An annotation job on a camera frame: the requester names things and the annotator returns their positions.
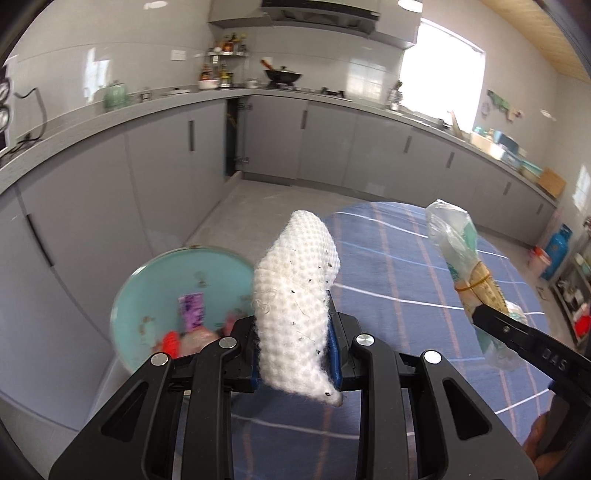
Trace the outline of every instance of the wooden ceiling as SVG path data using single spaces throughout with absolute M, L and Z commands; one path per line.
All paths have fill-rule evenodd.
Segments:
M 573 47 L 533 0 L 481 1 L 527 38 L 558 73 L 591 83 Z

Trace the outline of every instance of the wooden cutting board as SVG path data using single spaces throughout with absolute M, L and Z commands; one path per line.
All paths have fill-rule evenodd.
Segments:
M 552 197 L 557 199 L 564 190 L 566 182 L 554 170 L 545 168 L 540 175 L 538 185 L 547 191 Z

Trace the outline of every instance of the plastic bag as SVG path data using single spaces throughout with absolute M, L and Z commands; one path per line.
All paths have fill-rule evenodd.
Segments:
M 476 307 L 485 303 L 501 313 L 527 323 L 519 306 L 508 303 L 491 272 L 478 256 L 478 234 L 467 211 L 437 200 L 427 207 L 429 238 L 437 245 L 452 275 L 466 316 L 472 323 Z M 475 326 L 476 337 L 486 362 L 503 370 L 515 370 L 523 364 L 516 352 L 503 342 Z

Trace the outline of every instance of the person's hand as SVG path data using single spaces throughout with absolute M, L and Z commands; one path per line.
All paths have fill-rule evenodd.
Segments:
M 566 450 L 560 452 L 548 452 L 538 456 L 536 450 L 544 432 L 546 430 L 546 419 L 548 413 L 540 415 L 531 426 L 530 435 L 523 444 L 523 449 L 531 461 L 534 462 L 535 469 L 539 476 L 544 476 L 550 472 L 554 466 L 562 459 Z

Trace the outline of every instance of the green kettle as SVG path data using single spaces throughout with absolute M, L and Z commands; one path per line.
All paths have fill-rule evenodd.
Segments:
M 119 80 L 114 80 L 105 88 L 105 97 L 103 98 L 105 110 L 110 111 L 125 106 L 127 100 L 127 88 Z

